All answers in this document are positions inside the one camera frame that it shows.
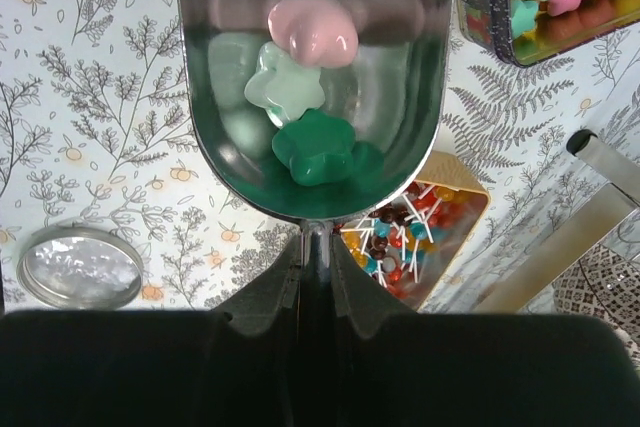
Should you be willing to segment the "pale mint star candy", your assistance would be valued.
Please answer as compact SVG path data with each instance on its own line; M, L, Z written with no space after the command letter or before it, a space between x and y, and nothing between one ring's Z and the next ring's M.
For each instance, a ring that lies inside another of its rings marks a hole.
M303 67L274 42L267 42L259 51L256 71L246 83L244 95L282 128L324 104L320 77L320 67Z

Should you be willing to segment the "dark green star candy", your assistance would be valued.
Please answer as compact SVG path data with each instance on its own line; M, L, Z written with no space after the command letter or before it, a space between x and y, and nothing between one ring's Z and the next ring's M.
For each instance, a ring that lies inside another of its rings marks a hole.
M355 142L355 130L348 121L308 110L279 130L272 150L298 185L312 187L351 176Z

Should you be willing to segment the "pink star candy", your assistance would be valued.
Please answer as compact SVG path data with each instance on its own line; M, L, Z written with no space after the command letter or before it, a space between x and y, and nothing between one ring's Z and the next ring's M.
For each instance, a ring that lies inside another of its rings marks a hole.
M356 57L358 32L337 0L281 0L267 22L274 43L304 67L341 68Z

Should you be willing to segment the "metal scoop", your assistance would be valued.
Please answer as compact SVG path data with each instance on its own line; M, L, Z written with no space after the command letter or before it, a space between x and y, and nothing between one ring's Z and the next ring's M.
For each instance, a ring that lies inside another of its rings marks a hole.
M276 261L218 306L201 413L212 426L383 419L396 385L363 356L415 312L338 232L424 167L443 104L452 0L179 0L189 103L211 170L296 225Z

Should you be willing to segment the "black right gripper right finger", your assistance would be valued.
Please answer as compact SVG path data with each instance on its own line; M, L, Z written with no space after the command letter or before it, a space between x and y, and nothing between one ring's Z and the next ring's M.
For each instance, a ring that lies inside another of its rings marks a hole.
M602 321L419 314L331 240L341 426L635 426L639 377Z

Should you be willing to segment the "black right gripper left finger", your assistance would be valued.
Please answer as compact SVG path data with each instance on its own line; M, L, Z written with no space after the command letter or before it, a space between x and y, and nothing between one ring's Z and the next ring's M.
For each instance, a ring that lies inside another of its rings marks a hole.
M5 426L295 426L300 240L208 310L31 310L1 320Z

